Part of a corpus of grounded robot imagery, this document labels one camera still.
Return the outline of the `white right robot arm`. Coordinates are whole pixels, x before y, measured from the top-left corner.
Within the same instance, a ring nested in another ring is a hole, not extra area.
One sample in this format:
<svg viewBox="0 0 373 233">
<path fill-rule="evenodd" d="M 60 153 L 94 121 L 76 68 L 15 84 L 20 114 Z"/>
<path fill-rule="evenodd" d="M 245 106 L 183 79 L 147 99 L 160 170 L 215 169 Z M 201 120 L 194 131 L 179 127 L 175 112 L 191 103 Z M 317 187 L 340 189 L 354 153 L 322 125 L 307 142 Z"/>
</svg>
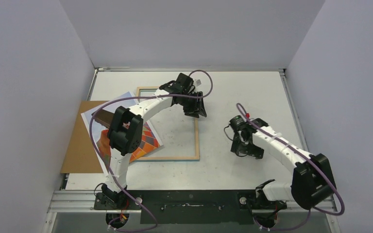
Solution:
<svg viewBox="0 0 373 233">
<path fill-rule="evenodd" d="M 298 148 L 260 118 L 247 122 L 235 116 L 229 127 L 234 132 L 231 152 L 238 157 L 256 159 L 271 155 L 292 175 L 288 183 L 271 179 L 260 184 L 255 189 L 259 207 L 268 208 L 276 201 L 294 201 L 309 210 L 335 193 L 334 176 L 325 155 Z"/>
</svg>

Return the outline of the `blue wooden picture frame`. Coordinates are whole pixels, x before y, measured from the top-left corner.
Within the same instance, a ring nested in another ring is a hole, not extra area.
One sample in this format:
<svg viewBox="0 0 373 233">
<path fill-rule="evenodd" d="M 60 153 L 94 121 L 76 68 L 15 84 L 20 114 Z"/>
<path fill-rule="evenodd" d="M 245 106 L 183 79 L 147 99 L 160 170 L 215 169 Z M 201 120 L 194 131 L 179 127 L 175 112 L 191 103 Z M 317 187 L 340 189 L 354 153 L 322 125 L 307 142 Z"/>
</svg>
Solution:
<svg viewBox="0 0 373 233">
<path fill-rule="evenodd" d="M 154 93 L 157 90 L 157 86 L 139 86 L 136 89 L 136 95 L 140 97 L 142 94 Z M 193 156 L 164 156 L 164 157 L 150 157 L 142 156 L 136 161 L 140 162 L 164 162 L 164 161 L 198 161 L 200 159 L 200 143 L 199 143 L 199 126 L 198 120 L 194 119 L 194 155 Z"/>
</svg>

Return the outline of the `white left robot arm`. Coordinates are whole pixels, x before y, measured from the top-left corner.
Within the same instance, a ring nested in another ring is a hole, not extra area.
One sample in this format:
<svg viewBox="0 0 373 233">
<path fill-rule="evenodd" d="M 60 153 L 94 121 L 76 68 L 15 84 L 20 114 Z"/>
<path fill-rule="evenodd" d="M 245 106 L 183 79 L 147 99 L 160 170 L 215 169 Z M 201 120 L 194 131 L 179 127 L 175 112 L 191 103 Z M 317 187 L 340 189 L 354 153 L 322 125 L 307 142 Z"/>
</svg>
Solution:
<svg viewBox="0 0 373 233">
<path fill-rule="evenodd" d="M 159 86 L 152 96 L 142 97 L 140 103 L 130 107 L 120 106 L 115 110 L 107 132 L 111 149 L 108 177 L 102 186 L 106 202 L 113 209 L 121 208 L 127 199 L 124 192 L 130 157 L 141 144 L 145 121 L 177 104 L 182 106 L 186 116 L 207 116 L 203 104 L 205 94 L 196 90 L 200 83 L 180 73 L 176 80 Z"/>
</svg>

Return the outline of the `hot air balloon photo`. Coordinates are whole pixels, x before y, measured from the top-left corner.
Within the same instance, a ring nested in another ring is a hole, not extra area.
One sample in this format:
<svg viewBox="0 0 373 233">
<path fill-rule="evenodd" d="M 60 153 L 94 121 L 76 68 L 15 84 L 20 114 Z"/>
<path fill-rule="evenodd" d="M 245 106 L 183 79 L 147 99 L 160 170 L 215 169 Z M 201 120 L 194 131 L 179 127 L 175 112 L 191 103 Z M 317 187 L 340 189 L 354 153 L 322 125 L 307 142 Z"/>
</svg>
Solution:
<svg viewBox="0 0 373 233">
<path fill-rule="evenodd" d="M 105 107 L 104 110 L 114 113 L 116 108 L 118 108 L 119 106 L 128 108 L 138 103 L 139 103 L 139 100 L 137 99 L 120 101 L 118 103 L 114 103 L 114 104 L 111 104 Z M 81 113 L 81 116 L 84 120 L 87 131 L 89 131 L 89 123 L 90 123 L 93 113 L 97 109 L 99 109 L 101 106 L 102 104 L 84 113 Z M 95 118 L 92 124 L 92 136 L 100 152 L 100 154 L 96 153 L 96 155 L 99 159 L 104 175 L 108 174 L 108 169 L 109 169 L 110 160 L 111 160 L 111 147 L 109 145 L 110 140 L 107 137 L 107 133 L 108 133 L 108 127 L 103 126 L 101 123 L 99 123 L 99 120 Z M 162 145 L 163 143 L 161 139 L 159 138 L 159 136 L 157 135 L 157 132 L 152 126 L 152 124 L 150 123 L 150 121 L 144 121 L 140 145 L 131 154 L 130 162 L 135 161 L 135 159 L 139 157 L 152 153 L 154 150 L 160 148 Z"/>
</svg>

